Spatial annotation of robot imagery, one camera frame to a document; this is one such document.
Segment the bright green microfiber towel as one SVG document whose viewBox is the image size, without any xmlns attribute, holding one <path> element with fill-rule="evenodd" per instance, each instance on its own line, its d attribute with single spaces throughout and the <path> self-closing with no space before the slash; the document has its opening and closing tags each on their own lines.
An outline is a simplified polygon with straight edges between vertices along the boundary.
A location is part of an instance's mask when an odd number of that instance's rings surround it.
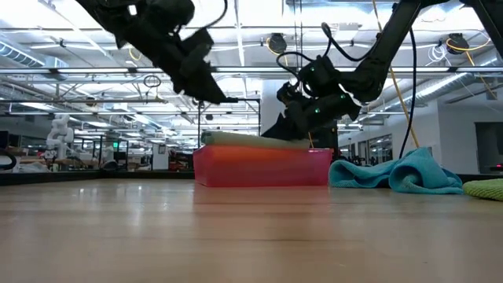
<svg viewBox="0 0 503 283">
<path fill-rule="evenodd" d="M 466 182 L 463 190 L 471 197 L 503 201 L 503 178 Z"/>
</svg>

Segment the dark grey monitor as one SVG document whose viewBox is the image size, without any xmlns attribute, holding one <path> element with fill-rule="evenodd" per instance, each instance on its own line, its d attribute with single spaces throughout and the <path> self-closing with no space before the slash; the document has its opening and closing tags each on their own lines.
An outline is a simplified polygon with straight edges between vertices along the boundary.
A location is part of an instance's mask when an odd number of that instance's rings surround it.
<svg viewBox="0 0 503 283">
<path fill-rule="evenodd" d="M 503 122 L 475 123 L 479 173 L 503 174 Z"/>
</svg>

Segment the white pillar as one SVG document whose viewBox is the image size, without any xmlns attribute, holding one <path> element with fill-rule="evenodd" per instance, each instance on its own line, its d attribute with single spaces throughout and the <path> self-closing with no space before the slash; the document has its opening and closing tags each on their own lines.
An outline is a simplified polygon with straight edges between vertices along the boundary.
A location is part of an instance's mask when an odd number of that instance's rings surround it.
<svg viewBox="0 0 503 283">
<path fill-rule="evenodd" d="M 263 81 L 261 98 L 261 133 L 266 133 L 284 113 L 285 105 L 277 99 L 277 92 L 287 83 L 287 80 L 268 79 Z"/>
</svg>

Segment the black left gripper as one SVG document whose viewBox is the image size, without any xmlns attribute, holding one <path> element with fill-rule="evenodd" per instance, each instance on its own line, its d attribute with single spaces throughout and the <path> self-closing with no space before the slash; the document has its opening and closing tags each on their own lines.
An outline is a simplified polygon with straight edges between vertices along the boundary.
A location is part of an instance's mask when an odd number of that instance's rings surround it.
<svg viewBox="0 0 503 283">
<path fill-rule="evenodd" d="M 206 28 L 201 28 L 187 39 L 168 36 L 160 46 L 157 66 L 171 77 L 173 90 L 184 92 L 198 101 L 213 104 L 237 103 L 236 97 L 226 96 L 214 78 L 204 58 L 209 54 L 214 41 Z"/>
</svg>

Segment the red plastic tray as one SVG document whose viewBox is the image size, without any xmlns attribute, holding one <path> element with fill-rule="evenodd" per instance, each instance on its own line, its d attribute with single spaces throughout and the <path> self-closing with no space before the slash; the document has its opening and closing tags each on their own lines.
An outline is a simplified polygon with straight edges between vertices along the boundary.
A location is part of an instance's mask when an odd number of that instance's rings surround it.
<svg viewBox="0 0 503 283">
<path fill-rule="evenodd" d="M 207 187 L 325 186 L 331 149 L 205 145 L 193 153 L 196 182 Z"/>
</svg>

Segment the blue microfiber towel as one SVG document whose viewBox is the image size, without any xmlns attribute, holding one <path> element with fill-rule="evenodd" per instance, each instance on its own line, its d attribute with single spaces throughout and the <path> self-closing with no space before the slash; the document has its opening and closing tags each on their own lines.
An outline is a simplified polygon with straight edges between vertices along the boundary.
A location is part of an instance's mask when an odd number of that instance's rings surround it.
<svg viewBox="0 0 503 283">
<path fill-rule="evenodd" d="M 337 160 L 329 168 L 329 185 L 355 189 L 388 187 L 397 193 L 413 194 L 463 193 L 461 179 L 440 166 L 426 148 L 371 167 Z"/>
</svg>

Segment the black monitor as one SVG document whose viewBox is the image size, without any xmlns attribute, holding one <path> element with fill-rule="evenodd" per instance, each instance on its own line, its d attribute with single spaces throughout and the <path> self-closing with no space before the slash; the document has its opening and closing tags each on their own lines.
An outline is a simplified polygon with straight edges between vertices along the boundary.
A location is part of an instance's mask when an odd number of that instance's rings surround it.
<svg viewBox="0 0 503 283">
<path fill-rule="evenodd" d="M 312 146 L 317 149 L 334 149 L 339 148 L 338 131 L 336 127 L 319 127 L 310 132 Z"/>
</svg>

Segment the sage towel with teal edge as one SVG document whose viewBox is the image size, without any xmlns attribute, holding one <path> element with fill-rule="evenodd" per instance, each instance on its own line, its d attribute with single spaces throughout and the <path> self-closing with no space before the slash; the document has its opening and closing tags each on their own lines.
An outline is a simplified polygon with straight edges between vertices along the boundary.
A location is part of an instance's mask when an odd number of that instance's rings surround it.
<svg viewBox="0 0 503 283">
<path fill-rule="evenodd" d="M 304 140 L 284 141 L 255 135 L 234 134 L 221 131 L 205 131 L 201 134 L 204 145 L 246 146 L 268 149 L 309 149 L 310 142 Z"/>
</svg>

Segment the black metal table frame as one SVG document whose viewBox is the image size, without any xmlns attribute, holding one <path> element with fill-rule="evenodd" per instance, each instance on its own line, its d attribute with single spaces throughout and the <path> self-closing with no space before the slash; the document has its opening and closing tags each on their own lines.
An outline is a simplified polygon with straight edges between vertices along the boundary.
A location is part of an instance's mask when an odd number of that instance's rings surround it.
<svg viewBox="0 0 503 283">
<path fill-rule="evenodd" d="M 503 179 L 503 175 L 457 175 L 462 183 L 490 179 Z M 56 173 L 8 173 L 0 171 L 0 186 L 29 185 L 49 182 L 73 182 L 92 180 L 194 180 L 193 172 L 170 171 L 68 171 Z M 324 186 L 327 181 L 321 182 L 290 182 L 279 186 Z"/>
</svg>

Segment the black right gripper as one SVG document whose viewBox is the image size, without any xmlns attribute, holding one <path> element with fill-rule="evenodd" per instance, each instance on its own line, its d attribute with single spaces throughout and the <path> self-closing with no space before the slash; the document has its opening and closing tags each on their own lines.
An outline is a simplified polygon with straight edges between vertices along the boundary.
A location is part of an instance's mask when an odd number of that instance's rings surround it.
<svg viewBox="0 0 503 283">
<path fill-rule="evenodd" d="M 356 119 L 361 107 L 357 105 L 341 82 L 341 72 L 333 67 L 329 57 L 318 56 L 297 74 L 301 91 L 291 83 L 285 83 L 277 92 L 277 99 L 284 103 L 285 111 L 277 116 L 264 138 L 278 140 L 302 140 L 307 131 L 347 115 Z"/>
</svg>

